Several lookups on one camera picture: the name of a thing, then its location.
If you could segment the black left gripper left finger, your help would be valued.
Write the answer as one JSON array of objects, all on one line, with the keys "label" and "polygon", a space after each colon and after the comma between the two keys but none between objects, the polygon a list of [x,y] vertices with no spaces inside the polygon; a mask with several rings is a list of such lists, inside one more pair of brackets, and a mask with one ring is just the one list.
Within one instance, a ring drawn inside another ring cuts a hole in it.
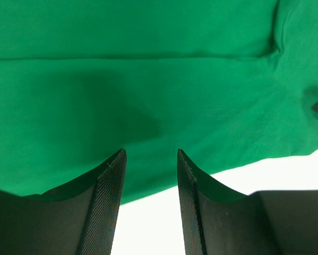
[{"label": "black left gripper left finger", "polygon": [[0,190],[0,254],[110,254],[126,164],[121,149],[43,194]]}]

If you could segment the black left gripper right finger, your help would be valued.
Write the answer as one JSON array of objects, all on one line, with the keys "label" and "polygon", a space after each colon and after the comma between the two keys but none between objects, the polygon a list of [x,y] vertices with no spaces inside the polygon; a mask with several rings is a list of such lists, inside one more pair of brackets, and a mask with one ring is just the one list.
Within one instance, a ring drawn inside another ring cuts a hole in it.
[{"label": "black left gripper right finger", "polygon": [[186,254],[318,254],[318,190],[240,193],[177,152]]}]

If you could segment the green t-shirt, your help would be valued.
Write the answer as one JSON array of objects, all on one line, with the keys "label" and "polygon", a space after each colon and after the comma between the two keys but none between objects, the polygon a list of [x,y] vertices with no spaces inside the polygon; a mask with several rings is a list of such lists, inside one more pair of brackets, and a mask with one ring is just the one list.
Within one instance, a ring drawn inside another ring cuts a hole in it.
[{"label": "green t-shirt", "polygon": [[0,189],[120,149],[123,201],[318,149],[318,1],[0,1]]}]

